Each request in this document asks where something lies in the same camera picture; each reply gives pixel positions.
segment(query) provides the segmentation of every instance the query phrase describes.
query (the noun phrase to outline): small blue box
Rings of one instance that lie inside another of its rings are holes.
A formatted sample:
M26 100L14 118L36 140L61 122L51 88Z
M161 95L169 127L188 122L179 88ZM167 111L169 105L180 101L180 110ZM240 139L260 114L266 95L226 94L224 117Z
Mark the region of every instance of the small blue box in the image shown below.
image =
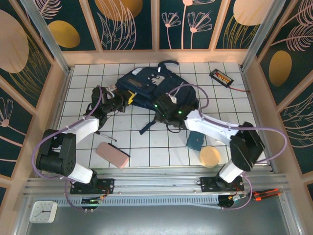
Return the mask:
M204 134L197 131L191 131L188 137L186 147L193 150L201 151L201 147L204 141Z

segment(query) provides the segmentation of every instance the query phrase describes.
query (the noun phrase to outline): backpack strap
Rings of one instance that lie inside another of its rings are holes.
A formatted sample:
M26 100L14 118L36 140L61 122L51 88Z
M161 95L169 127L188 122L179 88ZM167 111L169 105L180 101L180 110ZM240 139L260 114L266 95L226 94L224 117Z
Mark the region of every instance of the backpack strap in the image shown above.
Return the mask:
M166 68L166 65L165 65L166 63L172 63L172 64L179 65L179 63L175 60L164 60L157 65L158 68L161 68L160 71L158 71L158 72L162 72L162 73L165 73L168 75L173 73L172 71L170 71Z

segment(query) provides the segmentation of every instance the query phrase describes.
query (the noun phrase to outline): black wire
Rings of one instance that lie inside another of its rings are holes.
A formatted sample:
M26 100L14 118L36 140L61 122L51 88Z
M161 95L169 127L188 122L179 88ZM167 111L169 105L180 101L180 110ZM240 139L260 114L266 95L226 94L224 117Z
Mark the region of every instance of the black wire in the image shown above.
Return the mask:
M166 128L167 128L167 130L168 130L169 132L172 132L172 133L177 134L177 133L179 133L179 132L181 131L181 128L180 128L180 127L179 127L179 131L178 131L178 132L175 132L175 131L170 130L170 129L168 128L168 125L167 125L167 124L165 124L165 125L166 125Z

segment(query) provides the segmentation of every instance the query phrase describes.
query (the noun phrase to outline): white tiled floor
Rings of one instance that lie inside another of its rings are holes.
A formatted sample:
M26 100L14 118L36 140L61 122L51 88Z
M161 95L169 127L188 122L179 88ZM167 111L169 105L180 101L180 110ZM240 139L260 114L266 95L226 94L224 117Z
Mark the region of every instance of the white tiled floor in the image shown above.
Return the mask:
M157 66L157 63L143 64L105 64L76 65L68 89L60 127L76 122L85 113L91 102L92 89L97 85L107 87L115 84L117 79L138 67ZM168 64L167 68L180 74L189 83L200 85L208 94L209 106L203 112L223 121L242 124L248 121L255 125L247 94L230 90L212 80L210 71L219 69L234 79L232 87L244 89L244 84L236 63L181 63L180 66ZM201 91L196 91L201 105L206 99ZM199 152L185 147L189 130L178 134L169 132L165 124L156 123L144 135L139 134L149 121L154 118L154 112L147 109L129 106L125 113L109 114L109 119L100 130L103 134L117 139L116 147L129 153L130 163L127 167L154 166L196 166L199 162ZM90 134L77 145L77 162L90 168L115 167L99 157L95 151L101 142L111 142L107 138ZM230 149L223 143L206 136L203 146L214 146L221 154L220 164L227 163Z

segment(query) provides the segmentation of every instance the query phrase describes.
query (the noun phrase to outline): white tile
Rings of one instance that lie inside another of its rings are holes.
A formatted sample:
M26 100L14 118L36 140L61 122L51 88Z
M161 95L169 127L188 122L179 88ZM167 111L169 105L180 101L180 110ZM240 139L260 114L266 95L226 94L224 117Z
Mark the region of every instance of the white tile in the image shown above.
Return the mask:
M199 151L193 150L193 149L188 149L189 151L189 161L190 165L201 165L199 161Z
M245 86L244 85L231 85L232 88L236 88L236 89L240 89L240 90L243 90L245 91ZM247 98L247 92L240 92L240 91L236 91L236 90L233 90L233 89L230 89L231 91L231 94L233 96L233 98Z
M154 119L155 115L150 115L150 121L152 121ZM151 131L154 131L154 130L166 130L166 126L164 123L160 123L160 122L156 122L154 125L152 125L150 127Z
M67 101L82 101L84 88L69 89L67 93Z
M221 120L232 124L239 124L236 113L221 113Z
M226 146L216 146L215 148L219 151L221 155L221 160L218 163L218 165L226 164L228 162L228 154L227 154Z
M133 114L149 114L149 109L144 109L144 108L137 107L137 106L134 106L134 105L132 105L129 108L130 109L133 108Z
M124 153L130 155L130 149L129 149L129 148L122 148L122 149L120 149L120 150L121 150L122 152L124 152ZM114 166L114 165L111 164L111 163L110 163L109 167L110 167L110 168L117 168L116 166Z
M236 107L236 112L252 112L250 103L248 99L234 99L235 107Z
M118 74L127 74L134 70L134 64L120 64Z
M180 74L180 76L190 84L197 84L196 75L194 73Z
M104 65L90 65L88 75L103 75Z
M80 109L80 114L79 114L79 116L84 115L84 113L86 112L86 109L87 109L87 107L88 107L88 105L89 105L90 103L91 103L90 101L83 101L83 102L82 102L82 107L81 107L81 109Z
M131 132L130 131L113 131L114 139L117 142L113 142L112 144L117 148L129 148L131 142Z
M195 63L196 73L210 73L210 67L208 62Z
M236 62L224 62L226 72L240 72Z
M79 116L82 102L66 102L63 116Z
M129 131L131 129L130 115L116 115L114 117L113 131Z
M111 131L103 131L101 132L104 135L107 135L109 137L112 137L112 132ZM98 135L98 134L93 134L93 142L92 142L92 148L93 149L97 149L101 143L111 143L111 140L102 136L102 135Z
M239 124L243 124L245 121L250 122L253 126L256 126L254 116L252 113L238 113Z
M86 88L85 89L83 101L91 101L92 90L93 90L93 88Z
M103 75L118 75L119 64L105 64Z
M150 147L168 147L168 131L150 131Z
M180 63L180 73L195 73L194 63Z
M221 72L225 72L225 68L222 62L210 62L210 70L218 69Z
M217 99L220 113L234 113L235 106L233 99Z
M230 89L224 86L214 86L216 98L231 98Z
M101 84L102 84L102 75L88 76L86 87L95 88L98 85L101 86Z
M197 77L197 84L199 86L213 85L212 78L210 77L208 73L197 73L196 77Z
M113 130L114 116L108 116L108 120L99 131L112 131Z
M176 64L173 64L173 63L167 63L165 64L166 65L166 68L176 74L180 74L180 71L179 71L179 65L176 65Z
M170 147L185 147L187 144L187 135L185 130L179 133L168 132L169 146Z
M96 154L96 150L93 149L91 151L91 158L90 158L90 168L92 169L104 169L109 168L109 162L102 157L100 157L98 154Z
M73 76L87 75L89 65L75 65Z
M168 148L150 148L150 166L169 166Z
M109 85L115 85L117 82L117 75L104 75L102 77L102 86L108 87Z
M149 149L148 148L132 148L130 166L149 166Z
M149 148L149 131L141 135L139 131L132 131L131 148Z
M136 68L144 68L144 67L149 67L149 63L138 63L138 64L135 64L135 69Z
M73 76L69 88L85 88L87 76Z
M200 104L201 104L201 107L203 105L206 105L206 99L201 99L200 100ZM204 114L207 114L207 113L218 113L219 112L219 109L217 107L217 102L216 102L216 99L210 99L209 100L209 106L202 109L202 112Z
M78 121L78 117L62 117L60 121L60 129L70 126Z
M86 168L89 168L91 149L79 149L76 151L76 162Z
M133 115L132 131L140 131L148 123L149 123L149 115Z
M93 134L87 135L76 145L76 149L91 149L92 148Z
M170 165L189 165L188 148L170 148Z
M215 98L213 86L201 86L201 88L204 89L204 91L207 93L209 98L213 98L213 99ZM201 90L199 90L199 97L200 97L200 99L205 98L205 94Z
M234 80L231 85L243 85L244 84L240 73L227 73L227 76Z

